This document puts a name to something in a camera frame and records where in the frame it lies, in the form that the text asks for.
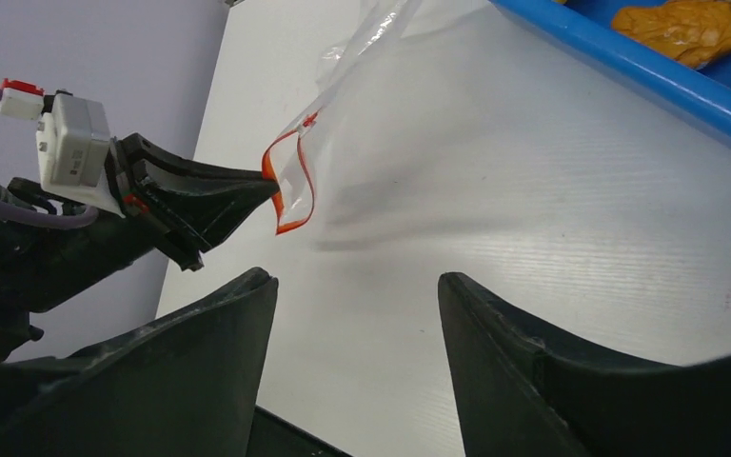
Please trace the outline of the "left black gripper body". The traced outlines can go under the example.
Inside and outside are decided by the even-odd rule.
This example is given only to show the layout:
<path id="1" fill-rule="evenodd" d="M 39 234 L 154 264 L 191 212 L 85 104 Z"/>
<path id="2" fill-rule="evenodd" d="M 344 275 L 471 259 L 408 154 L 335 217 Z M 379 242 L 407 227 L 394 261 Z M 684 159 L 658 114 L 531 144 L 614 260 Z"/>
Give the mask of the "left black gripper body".
<path id="1" fill-rule="evenodd" d="M 0 361 L 43 337 L 31 315 L 56 308 L 152 249 L 140 225 L 108 212 L 75 229 L 0 220 Z"/>

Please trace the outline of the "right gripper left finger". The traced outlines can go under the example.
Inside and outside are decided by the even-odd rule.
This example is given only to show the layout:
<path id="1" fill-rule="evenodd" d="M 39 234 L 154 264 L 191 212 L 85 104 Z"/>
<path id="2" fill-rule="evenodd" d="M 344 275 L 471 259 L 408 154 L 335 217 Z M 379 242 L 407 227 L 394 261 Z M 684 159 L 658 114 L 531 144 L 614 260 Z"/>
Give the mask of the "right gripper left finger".
<path id="1" fill-rule="evenodd" d="M 278 296 L 252 268 L 66 358 L 0 363 L 0 456 L 242 456 Z"/>

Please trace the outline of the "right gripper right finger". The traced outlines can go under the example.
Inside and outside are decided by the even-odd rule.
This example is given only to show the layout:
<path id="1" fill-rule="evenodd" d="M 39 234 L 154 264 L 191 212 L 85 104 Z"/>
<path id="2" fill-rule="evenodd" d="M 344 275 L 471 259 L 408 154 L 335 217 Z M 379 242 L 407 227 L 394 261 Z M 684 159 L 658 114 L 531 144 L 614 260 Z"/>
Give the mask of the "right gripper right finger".
<path id="1" fill-rule="evenodd" d="M 672 366 L 590 342 L 460 272 L 438 303 L 469 456 L 731 456 L 731 355 Z"/>

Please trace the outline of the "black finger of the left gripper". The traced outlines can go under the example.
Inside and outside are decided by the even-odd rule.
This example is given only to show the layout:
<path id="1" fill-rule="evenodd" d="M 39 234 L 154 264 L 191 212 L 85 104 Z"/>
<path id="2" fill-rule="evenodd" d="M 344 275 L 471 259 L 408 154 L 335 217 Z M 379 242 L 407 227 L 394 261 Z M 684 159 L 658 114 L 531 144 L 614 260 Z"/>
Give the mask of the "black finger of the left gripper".
<path id="1" fill-rule="evenodd" d="M 278 191 L 260 171 L 188 160 L 139 133 L 110 140 L 106 175 L 124 215 L 156 249 L 191 271 Z"/>

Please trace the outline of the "clear zip top bag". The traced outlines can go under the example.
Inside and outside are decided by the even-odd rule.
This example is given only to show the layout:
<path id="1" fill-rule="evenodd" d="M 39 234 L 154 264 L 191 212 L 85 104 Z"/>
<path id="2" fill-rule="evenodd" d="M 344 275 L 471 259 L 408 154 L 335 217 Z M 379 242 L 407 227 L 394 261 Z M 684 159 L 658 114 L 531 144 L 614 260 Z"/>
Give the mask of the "clear zip top bag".
<path id="1" fill-rule="evenodd" d="M 444 2 L 360 58 L 272 157 L 280 254 L 402 249 L 535 226 L 524 180 L 527 32 L 490 5 Z"/>

